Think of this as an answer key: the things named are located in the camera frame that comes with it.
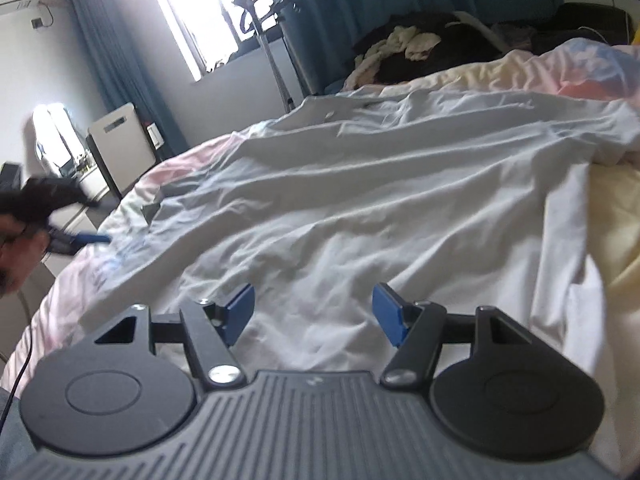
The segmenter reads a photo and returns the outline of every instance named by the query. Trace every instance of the person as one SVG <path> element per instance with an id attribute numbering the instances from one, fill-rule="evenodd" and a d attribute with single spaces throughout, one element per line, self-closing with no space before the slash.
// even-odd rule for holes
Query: person
<path id="1" fill-rule="evenodd" d="M 5 294 L 17 292 L 24 280 L 40 263 L 49 245 L 49 235 L 38 231 L 33 236 L 23 236 L 26 225 L 11 215 L 0 215 L 0 269 L 7 279 Z"/>
<path id="2" fill-rule="evenodd" d="M 6 273 L 4 294 L 17 292 L 34 271 L 49 245 L 49 235 L 38 231 L 24 235 L 26 225 L 11 215 L 0 215 L 0 269 Z M 9 393 L 0 388 L 0 406 L 4 408 Z M 35 453 L 14 402 L 0 433 L 0 478 Z"/>

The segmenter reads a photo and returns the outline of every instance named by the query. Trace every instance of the metal screw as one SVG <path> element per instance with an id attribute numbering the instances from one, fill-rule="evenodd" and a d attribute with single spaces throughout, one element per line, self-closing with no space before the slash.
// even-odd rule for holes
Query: metal screw
<path id="1" fill-rule="evenodd" d="M 237 366 L 220 365 L 209 370 L 209 379 L 217 384 L 229 384 L 234 382 L 242 372 Z"/>
<path id="2" fill-rule="evenodd" d="M 418 375 L 413 370 L 405 368 L 396 368 L 382 377 L 382 382 L 388 386 L 410 386 L 417 380 Z"/>

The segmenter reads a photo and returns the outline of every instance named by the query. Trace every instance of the ribbed plastic surface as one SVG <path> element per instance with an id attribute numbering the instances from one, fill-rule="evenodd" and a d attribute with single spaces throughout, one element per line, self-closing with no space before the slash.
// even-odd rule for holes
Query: ribbed plastic surface
<path id="1" fill-rule="evenodd" d="M 242 390 L 211 394 L 186 427 L 122 458 L 41 451 L 15 480 L 603 480 L 587 454 L 543 464 L 500 462 L 464 449 L 419 396 L 366 372 L 260 372 Z"/>

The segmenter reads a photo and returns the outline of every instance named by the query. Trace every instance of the black cable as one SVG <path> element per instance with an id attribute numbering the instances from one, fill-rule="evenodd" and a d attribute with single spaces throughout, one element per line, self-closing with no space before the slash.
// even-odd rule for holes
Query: black cable
<path id="1" fill-rule="evenodd" d="M 49 11 L 49 16 L 51 16 L 51 23 L 49 23 L 49 25 L 44 25 L 44 28 L 49 28 L 51 25 L 53 25 L 53 13 L 51 12 L 51 9 L 49 9 L 49 6 L 47 4 L 43 4 L 45 7 L 47 7 L 47 10 Z"/>
<path id="2" fill-rule="evenodd" d="M 27 306 L 27 300 L 21 290 L 18 290 L 18 299 L 20 300 L 20 304 L 22 305 L 22 309 L 24 310 L 24 315 L 27 319 L 27 325 L 29 327 L 29 351 L 27 352 L 27 358 L 25 359 L 24 364 L 20 369 L 20 373 L 18 373 L 18 376 L 15 378 L 14 386 L 11 388 L 9 398 L 6 400 L 4 410 L 2 410 L 2 415 L 0 415 L 0 434 L 2 434 L 2 428 L 4 428 L 6 418 L 9 415 L 9 409 L 14 402 L 15 391 L 18 389 L 18 384 L 20 384 L 20 380 L 22 379 L 22 376 L 27 369 L 27 365 L 29 364 L 29 360 L 31 359 L 31 353 L 33 352 L 33 330 L 31 329 L 31 314 L 29 312 L 29 307 Z"/>
<path id="3" fill-rule="evenodd" d="M 613 6 L 614 9 L 617 9 L 616 0 L 611 0 L 611 5 Z M 629 31 L 629 16 L 627 15 L 626 10 L 624 9 L 620 9 L 620 10 L 622 10 L 622 12 L 625 13 L 626 44 L 631 44 L 631 31 Z"/>

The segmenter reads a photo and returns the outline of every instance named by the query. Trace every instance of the cable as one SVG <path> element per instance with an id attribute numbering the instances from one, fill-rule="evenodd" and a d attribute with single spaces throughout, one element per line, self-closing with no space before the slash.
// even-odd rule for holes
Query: cable
<path id="1" fill-rule="evenodd" d="M 31 314 L 29 312 L 29 307 L 27 306 L 27 300 L 21 290 L 18 290 L 18 299 L 20 300 L 20 304 L 22 305 L 22 309 L 24 310 L 24 315 L 29 327 L 29 351 L 27 352 L 27 358 L 25 359 L 22 368 L 20 368 L 20 373 L 18 373 L 18 376 L 15 378 L 14 386 L 11 388 L 9 398 L 6 400 L 4 410 L 2 410 L 2 415 L 0 415 L 0 434 L 2 434 L 2 428 L 4 428 L 6 418 L 9 415 L 9 409 L 14 402 L 15 391 L 18 389 L 18 384 L 20 384 L 20 380 L 22 379 L 22 376 L 27 369 L 27 365 L 29 364 L 29 360 L 31 359 L 31 353 L 33 352 L 33 330 L 31 328 Z"/>
<path id="2" fill-rule="evenodd" d="M 604 43 L 609 44 L 609 41 L 607 41 L 607 38 L 605 38 L 602 34 L 600 34 L 600 32 L 599 32 L 599 31 L 597 31 L 595 28 L 587 27 L 587 26 L 585 26 L 585 25 L 583 25 L 583 26 L 581 26 L 581 27 L 578 27 L 578 30 L 582 30 L 582 29 L 584 29 L 584 30 L 590 30 L 590 31 L 591 31 L 591 32 L 593 32 L 594 34 L 597 34 L 598 36 L 600 36 L 600 39 L 601 39 Z"/>
<path id="3" fill-rule="evenodd" d="M 49 9 L 49 6 L 47 4 L 43 4 L 43 5 L 47 7 L 47 10 L 49 11 L 49 16 L 51 16 L 51 23 L 49 23 L 49 25 L 44 25 L 44 28 L 48 28 L 51 25 L 53 25 L 53 13 L 51 12 L 51 9 Z"/>
<path id="4" fill-rule="evenodd" d="M 614 9 L 617 9 L 616 0 L 611 0 L 611 5 Z M 626 44 L 631 44 L 631 31 L 629 30 L 629 16 L 627 15 L 626 10 L 624 9 L 620 9 L 620 10 L 622 10 L 622 12 L 625 13 Z"/>

